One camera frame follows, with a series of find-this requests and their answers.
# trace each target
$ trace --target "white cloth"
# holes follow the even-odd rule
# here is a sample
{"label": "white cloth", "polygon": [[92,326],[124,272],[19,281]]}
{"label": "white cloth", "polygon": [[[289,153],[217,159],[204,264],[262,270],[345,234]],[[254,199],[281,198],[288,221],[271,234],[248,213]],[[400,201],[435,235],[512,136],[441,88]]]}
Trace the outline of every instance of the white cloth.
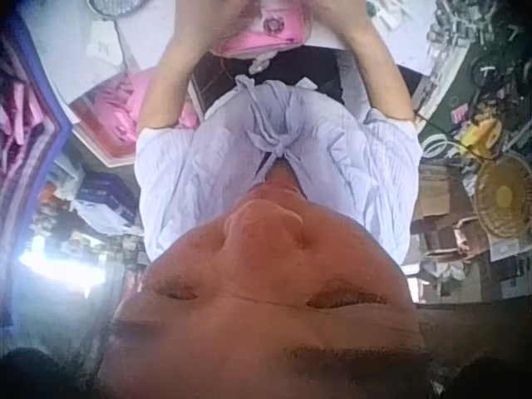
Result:
{"label": "white cloth", "polygon": [[213,108],[196,131],[146,129],[137,141],[150,259],[230,210],[284,156],[310,201],[356,220],[402,263],[421,160],[411,122],[373,109],[359,123],[325,95],[242,76]]}

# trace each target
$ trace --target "shirt sleeve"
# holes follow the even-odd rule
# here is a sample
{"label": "shirt sleeve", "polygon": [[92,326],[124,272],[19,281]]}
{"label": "shirt sleeve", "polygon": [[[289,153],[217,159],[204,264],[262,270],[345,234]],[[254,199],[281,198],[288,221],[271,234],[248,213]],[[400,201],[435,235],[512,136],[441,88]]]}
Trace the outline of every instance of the shirt sleeve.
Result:
{"label": "shirt sleeve", "polygon": [[179,184],[193,134],[189,129],[144,129],[136,142],[135,177],[140,186],[140,216],[146,250],[152,260],[160,252],[157,237]]}
{"label": "shirt sleeve", "polygon": [[410,244],[419,190],[422,150],[416,127],[411,121],[393,120],[371,109],[362,129],[367,138],[366,165],[378,186],[380,228],[392,231],[395,248],[390,249],[391,255],[401,264]]}

